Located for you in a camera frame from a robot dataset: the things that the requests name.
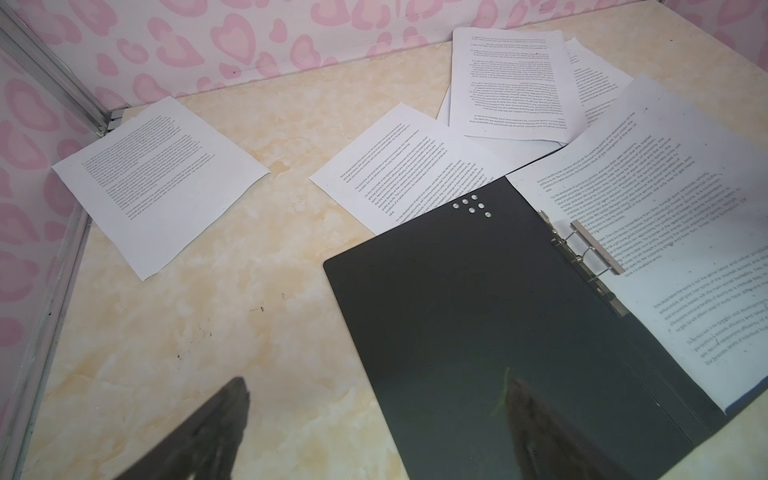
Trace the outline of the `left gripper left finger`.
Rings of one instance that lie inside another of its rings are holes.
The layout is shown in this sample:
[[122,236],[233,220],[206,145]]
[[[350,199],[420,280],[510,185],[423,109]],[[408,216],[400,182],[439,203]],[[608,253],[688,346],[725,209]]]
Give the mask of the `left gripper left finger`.
[[122,472],[120,479],[230,479],[248,422],[250,392],[238,376]]

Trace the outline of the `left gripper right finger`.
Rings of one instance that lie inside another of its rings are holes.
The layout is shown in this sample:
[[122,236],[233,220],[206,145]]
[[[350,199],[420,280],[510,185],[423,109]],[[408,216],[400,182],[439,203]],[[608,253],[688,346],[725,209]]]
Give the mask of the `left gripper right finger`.
[[633,475],[598,448],[534,390],[512,380],[506,415],[517,465],[524,479],[631,479]]

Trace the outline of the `black and white folder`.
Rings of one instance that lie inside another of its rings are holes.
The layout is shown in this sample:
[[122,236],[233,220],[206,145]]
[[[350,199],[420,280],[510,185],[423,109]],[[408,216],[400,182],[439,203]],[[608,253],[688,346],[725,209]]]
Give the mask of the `black and white folder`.
[[506,180],[325,262],[408,475],[517,479],[514,381],[639,479],[767,389],[721,409]]

